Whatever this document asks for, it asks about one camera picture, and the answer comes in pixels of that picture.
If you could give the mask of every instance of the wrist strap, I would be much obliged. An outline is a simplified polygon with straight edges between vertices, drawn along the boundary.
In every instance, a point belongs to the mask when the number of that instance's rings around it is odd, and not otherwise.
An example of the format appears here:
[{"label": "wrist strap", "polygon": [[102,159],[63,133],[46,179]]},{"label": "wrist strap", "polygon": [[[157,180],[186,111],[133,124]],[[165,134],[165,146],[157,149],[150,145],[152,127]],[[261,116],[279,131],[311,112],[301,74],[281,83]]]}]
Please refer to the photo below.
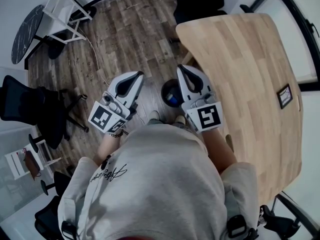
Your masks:
[{"label": "wrist strap", "polygon": [[109,134],[111,137],[114,137],[114,138],[119,138],[121,137],[122,135],[124,135],[124,130],[122,130],[119,134]]}]

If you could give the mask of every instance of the white chair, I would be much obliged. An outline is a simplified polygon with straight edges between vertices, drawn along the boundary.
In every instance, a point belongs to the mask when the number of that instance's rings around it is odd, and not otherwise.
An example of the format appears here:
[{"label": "white chair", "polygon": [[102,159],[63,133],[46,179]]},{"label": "white chair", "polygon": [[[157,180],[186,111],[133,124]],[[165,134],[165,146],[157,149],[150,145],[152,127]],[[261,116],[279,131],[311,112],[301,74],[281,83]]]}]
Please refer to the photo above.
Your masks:
[{"label": "white chair", "polygon": [[[80,10],[84,17],[72,20],[70,16],[75,9]],[[49,36],[64,44],[80,39],[87,40],[77,30],[80,21],[87,19],[92,20],[92,17],[74,0],[49,0],[43,9],[43,12],[49,17],[46,17],[47,19],[42,19],[37,35],[38,32],[41,32],[42,34],[40,34],[40,36]],[[72,38],[62,40],[54,35],[63,30],[70,30],[73,33]]]},{"label": "white chair", "polygon": [[[36,163],[38,164],[38,166],[40,168],[40,171],[44,170],[45,168],[54,164],[55,162],[61,160],[61,157],[58,159],[52,158],[50,151],[48,149],[48,146],[44,140],[38,142],[37,146],[39,147],[38,153],[35,152],[35,150],[31,146],[31,144],[26,145],[24,148],[27,151],[31,151],[31,153],[34,157],[34,160],[36,161]],[[44,152],[46,152],[47,155],[49,156],[49,158],[50,158],[49,161],[46,159]],[[12,153],[9,153],[9,154],[5,154],[4,157],[6,158],[8,164],[9,164],[9,167],[12,171],[12,174],[13,174],[13,177],[15,180],[30,173],[30,171],[27,169],[27,166],[24,162],[25,157],[24,157],[24,153],[23,153],[22,149],[17,150]]]}]

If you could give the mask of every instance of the light wood tabletop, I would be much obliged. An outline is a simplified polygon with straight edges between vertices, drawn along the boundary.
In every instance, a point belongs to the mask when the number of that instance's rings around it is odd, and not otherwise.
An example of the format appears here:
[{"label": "light wood tabletop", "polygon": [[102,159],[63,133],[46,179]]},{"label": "light wood tabletop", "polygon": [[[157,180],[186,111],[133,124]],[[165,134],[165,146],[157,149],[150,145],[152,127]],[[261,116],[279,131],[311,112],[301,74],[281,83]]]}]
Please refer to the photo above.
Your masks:
[{"label": "light wood tabletop", "polygon": [[[301,93],[275,23],[267,14],[234,14],[179,24],[176,32],[209,77],[222,103],[223,136],[241,162],[256,166],[259,204],[301,170]],[[277,92],[293,100],[281,109]]]}]

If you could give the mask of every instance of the wooden floor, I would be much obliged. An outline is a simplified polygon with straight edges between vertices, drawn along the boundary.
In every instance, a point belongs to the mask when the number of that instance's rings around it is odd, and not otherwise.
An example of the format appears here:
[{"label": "wooden floor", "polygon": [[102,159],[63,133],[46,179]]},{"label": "wooden floor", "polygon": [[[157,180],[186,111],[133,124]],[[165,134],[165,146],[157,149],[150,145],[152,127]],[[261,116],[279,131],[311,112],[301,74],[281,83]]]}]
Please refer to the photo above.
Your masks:
[{"label": "wooden floor", "polygon": [[[169,79],[177,78],[177,64],[187,53],[183,47],[168,43],[169,37],[176,37],[173,16],[176,0],[103,0],[95,6],[97,14],[93,21],[83,23],[80,28],[96,51],[101,75],[110,83],[124,72],[145,74],[137,101],[140,118],[135,115],[127,124],[127,131],[141,127],[142,121],[147,123],[152,110],[157,110],[165,122],[172,122],[180,111],[164,104],[161,88]],[[68,165],[77,165],[81,157],[93,157],[97,151],[103,135],[87,120],[94,102],[100,100],[108,86],[100,76],[88,41],[69,43],[55,60],[50,60],[47,52],[43,44],[28,60],[30,87],[68,89],[66,104],[78,94],[88,95],[71,116],[86,124],[89,133],[68,123],[70,141],[63,139],[59,147],[52,150],[55,158],[62,157],[54,170],[65,171]]]}]

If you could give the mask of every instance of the table leg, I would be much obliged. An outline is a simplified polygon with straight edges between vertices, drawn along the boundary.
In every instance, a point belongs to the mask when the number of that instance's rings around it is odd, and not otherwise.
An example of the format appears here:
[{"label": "table leg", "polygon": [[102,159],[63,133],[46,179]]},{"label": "table leg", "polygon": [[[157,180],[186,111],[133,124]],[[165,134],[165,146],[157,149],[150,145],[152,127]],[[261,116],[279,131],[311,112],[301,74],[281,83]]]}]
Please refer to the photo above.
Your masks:
[{"label": "table leg", "polygon": [[[66,39],[66,35],[63,33],[57,34],[57,37],[62,40]],[[48,45],[48,56],[51,60],[58,58],[65,47],[65,44],[63,42],[60,42],[55,39],[48,40],[37,35],[34,36],[34,39],[39,40]]]},{"label": "table leg", "polygon": [[188,51],[188,53],[186,54],[186,56],[183,58],[181,64],[182,65],[189,65],[191,66],[195,61],[195,58],[193,57],[193,55],[191,54],[190,51]]}]

